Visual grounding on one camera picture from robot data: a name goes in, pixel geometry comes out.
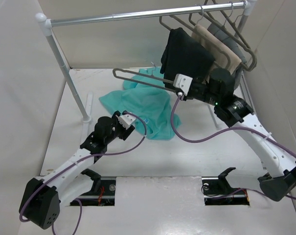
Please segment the teal t shirt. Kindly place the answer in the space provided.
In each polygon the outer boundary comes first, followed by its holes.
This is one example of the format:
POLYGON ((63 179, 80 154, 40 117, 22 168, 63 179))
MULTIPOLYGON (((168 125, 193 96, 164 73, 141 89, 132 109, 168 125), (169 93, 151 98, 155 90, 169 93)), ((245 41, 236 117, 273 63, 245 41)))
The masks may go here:
POLYGON ((99 101, 110 114, 127 111, 140 117, 146 123, 149 140, 169 141, 175 136, 170 123, 170 95, 165 90, 124 81, 122 90, 112 91, 99 101))

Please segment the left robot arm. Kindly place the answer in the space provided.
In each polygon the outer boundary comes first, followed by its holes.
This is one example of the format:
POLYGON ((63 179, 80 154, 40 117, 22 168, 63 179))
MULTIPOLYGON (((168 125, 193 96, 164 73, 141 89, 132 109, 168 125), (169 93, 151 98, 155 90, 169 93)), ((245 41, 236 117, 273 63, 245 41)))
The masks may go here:
POLYGON ((34 177, 26 185, 19 208, 20 221, 48 229, 56 221, 61 208, 84 193, 101 189, 101 175, 91 170, 108 145, 115 139, 126 140, 135 130, 136 117, 116 111, 111 117, 100 117, 94 130, 77 151, 60 167, 44 177, 34 177))

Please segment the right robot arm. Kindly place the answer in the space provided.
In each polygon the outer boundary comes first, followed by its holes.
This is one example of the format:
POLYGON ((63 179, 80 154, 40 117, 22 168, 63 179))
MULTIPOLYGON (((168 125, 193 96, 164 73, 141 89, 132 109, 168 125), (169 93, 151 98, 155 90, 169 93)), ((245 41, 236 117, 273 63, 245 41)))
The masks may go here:
POLYGON ((190 75, 178 73, 174 80, 162 80, 176 93, 175 106, 181 100, 197 99, 214 106, 214 114, 227 126, 209 137, 190 140, 174 133, 189 143, 205 142, 213 137, 233 131, 254 151, 267 173, 258 178, 262 194, 273 201, 287 197, 296 187, 296 154, 282 146, 262 126, 253 108, 242 98, 234 95, 234 78, 226 69, 216 68, 209 74, 209 81, 201 83, 190 75))

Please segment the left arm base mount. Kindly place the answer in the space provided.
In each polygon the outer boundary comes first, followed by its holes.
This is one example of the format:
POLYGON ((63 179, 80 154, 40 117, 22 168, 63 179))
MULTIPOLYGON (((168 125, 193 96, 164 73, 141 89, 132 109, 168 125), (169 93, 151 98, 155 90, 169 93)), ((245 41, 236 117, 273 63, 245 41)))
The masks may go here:
POLYGON ((78 197, 83 206, 114 206, 116 177, 102 177, 91 169, 84 170, 81 175, 92 180, 91 189, 78 197))

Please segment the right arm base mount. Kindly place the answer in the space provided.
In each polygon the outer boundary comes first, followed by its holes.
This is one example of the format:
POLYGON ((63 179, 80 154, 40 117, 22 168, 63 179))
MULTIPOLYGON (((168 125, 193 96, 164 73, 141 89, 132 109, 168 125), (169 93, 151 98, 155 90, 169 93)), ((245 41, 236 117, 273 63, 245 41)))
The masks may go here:
POLYGON ((218 176, 202 177, 201 192, 205 206, 249 206, 249 197, 245 189, 233 188, 226 177, 235 167, 229 167, 218 176))

